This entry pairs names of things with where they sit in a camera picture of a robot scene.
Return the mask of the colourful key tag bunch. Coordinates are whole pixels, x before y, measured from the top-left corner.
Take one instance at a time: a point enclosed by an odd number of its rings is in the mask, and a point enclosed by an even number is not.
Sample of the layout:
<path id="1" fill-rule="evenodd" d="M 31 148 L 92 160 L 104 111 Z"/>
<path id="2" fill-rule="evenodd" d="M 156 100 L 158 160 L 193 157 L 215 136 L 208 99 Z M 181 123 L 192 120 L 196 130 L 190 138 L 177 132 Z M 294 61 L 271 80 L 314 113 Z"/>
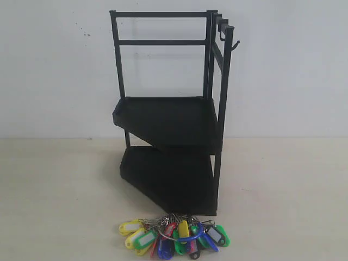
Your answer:
<path id="1" fill-rule="evenodd" d="M 225 229 L 213 219 L 201 221 L 189 214 L 126 221 L 119 225 L 119 233 L 126 237 L 125 247 L 137 256 L 149 252 L 160 260 L 171 260 L 176 254 L 197 260 L 203 250 L 219 252 L 231 244 Z"/>

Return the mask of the black two-tier metal rack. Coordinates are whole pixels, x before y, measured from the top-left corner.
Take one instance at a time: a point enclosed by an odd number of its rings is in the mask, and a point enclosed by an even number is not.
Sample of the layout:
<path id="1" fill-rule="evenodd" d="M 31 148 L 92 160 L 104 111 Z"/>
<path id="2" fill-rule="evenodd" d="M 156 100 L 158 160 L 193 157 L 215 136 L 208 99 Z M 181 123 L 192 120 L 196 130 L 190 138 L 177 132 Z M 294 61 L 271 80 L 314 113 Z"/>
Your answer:
<path id="1" fill-rule="evenodd" d="M 216 215 L 234 27 L 216 10 L 110 12 L 120 100 L 113 122 L 125 132 L 120 175 L 166 212 Z M 122 40 L 118 18 L 205 18 L 203 40 Z M 121 46 L 203 46 L 203 94 L 126 95 Z"/>

